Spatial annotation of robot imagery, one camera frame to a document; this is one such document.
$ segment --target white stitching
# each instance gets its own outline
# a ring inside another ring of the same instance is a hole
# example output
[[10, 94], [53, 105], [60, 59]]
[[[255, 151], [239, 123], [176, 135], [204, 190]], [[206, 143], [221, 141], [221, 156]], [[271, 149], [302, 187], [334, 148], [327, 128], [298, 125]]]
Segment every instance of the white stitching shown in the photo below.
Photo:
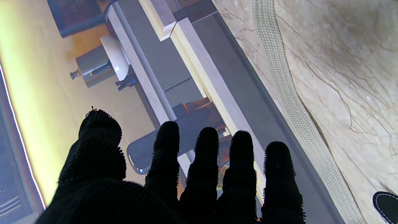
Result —
[[388, 195], [388, 194], [379, 194], [379, 195], [376, 196], [376, 206], [377, 206], [378, 210], [381, 212], [381, 214], [382, 214], [389, 222], [392, 223], [392, 221], [391, 221], [389, 218], [387, 218], [387, 216], [383, 213], [383, 211], [382, 211], [382, 210], [380, 209], [380, 207], [378, 206], [378, 200], [377, 200], [377, 198], [378, 198], [380, 195], [390, 196], [390, 197], [393, 197], [393, 198], [395, 198], [395, 199], [397, 199], [397, 200], [398, 200], [398, 198], [395, 197], [394, 195]]

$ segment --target textured glove fabric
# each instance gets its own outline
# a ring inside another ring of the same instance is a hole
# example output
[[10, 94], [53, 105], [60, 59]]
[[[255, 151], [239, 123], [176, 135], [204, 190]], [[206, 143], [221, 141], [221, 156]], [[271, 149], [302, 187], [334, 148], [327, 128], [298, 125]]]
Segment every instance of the textured glove fabric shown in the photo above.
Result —
[[110, 115], [102, 110], [89, 112], [70, 148], [53, 200], [37, 224], [305, 223], [293, 163], [282, 142], [270, 143], [265, 150], [267, 187], [262, 217], [257, 221], [257, 174], [248, 132], [238, 131], [232, 137], [230, 166], [224, 175], [223, 194], [217, 198], [220, 143], [214, 128], [204, 128], [180, 200], [177, 123], [165, 122], [160, 127], [144, 186], [123, 181], [126, 162], [118, 147], [121, 136], [119, 124]]

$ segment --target marble surface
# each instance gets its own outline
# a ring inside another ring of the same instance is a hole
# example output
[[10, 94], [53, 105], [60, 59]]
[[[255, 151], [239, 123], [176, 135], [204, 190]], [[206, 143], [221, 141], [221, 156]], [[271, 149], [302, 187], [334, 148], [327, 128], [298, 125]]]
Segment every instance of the marble surface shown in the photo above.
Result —
[[[251, 0], [213, 0], [277, 106]], [[276, 0], [293, 80], [368, 223], [398, 193], [398, 1]]]

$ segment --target marble floor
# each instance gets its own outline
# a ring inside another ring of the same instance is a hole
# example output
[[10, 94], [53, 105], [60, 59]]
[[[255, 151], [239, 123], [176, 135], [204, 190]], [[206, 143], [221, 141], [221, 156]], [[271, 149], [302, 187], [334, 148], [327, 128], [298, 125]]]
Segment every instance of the marble floor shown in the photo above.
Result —
[[[0, 30], [8, 91], [46, 205], [91, 106], [107, 111], [120, 123], [122, 150], [154, 130], [135, 87], [119, 92], [116, 76], [92, 88], [81, 77], [70, 78], [77, 68], [75, 58], [109, 35], [105, 25], [63, 39], [46, 0], [0, 0]], [[128, 165], [127, 180], [143, 184], [144, 176]]]
[[[251, 0], [213, 0], [281, 108]], [[377, 191], [398, 193], [398, 1], [275, 0], [297, 92], [368, 223]]]

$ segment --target yellow light strip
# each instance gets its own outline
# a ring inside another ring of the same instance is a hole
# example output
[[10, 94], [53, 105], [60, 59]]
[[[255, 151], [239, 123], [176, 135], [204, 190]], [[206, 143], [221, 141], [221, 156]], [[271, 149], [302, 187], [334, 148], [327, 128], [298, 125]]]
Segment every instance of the yellow light strip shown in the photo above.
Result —
[[35, 187], [36, 187], [37, 192], [38, 192], [39, 197], [40, 197], [41, 205], [43, 206], [44, 209], [46, 209], [46, 206], [45, 206], [45, 204], [44, 204], [43, 197], [41, 196], [39, 187], [38, 187], [38, 185], [37, 185], [37, 183], [36, 183], [35, 177], [33, 176], [32, 168], [31, 168], [31, 166], [30, 166], [30, 162], [29, 162], [29, 159], [28, 159], [28, 156], [27, 156], [27, 153], [26, 153], [25, 144], [23, 143], [23, 139], [22, 139], [22, 135], [21, 135], [21, 132], [20, 132], [20, 128], [18, 127], [18, 123], [17, 123], [16, 117], [15, 117], [14, 109], [12, 108], [10, 96], [9, 96], [9, 94], [8, 94], [6, 79], [4, 78], [3, 69], [2, 69], [2, 67], [1, 67], [1, 64], [0, 64], [0, 73], [1, 73], [1, 76], [2, 76], [2, 78], [3, 78], [4, 87], [5, 87], [5, 89], [6, 89], [7, 99], [8, 99], [8, 103], [10, 104], [10, 108], [11, 108], [11, 112], [12, 112], [12, 117], [13, 117], [13, 119], [14, 119], [15, 126], [17, 127], [18, 135], [20, 136], [20, 140], [21, 140], [22, 148], [23, 148], [23, 153], [25, 154], [25, 159], [26, 159], [27, 165], [28, 165], [28, 167], [29, 167], [30, 176], [32, 177], [33, 182], [35, 183]]

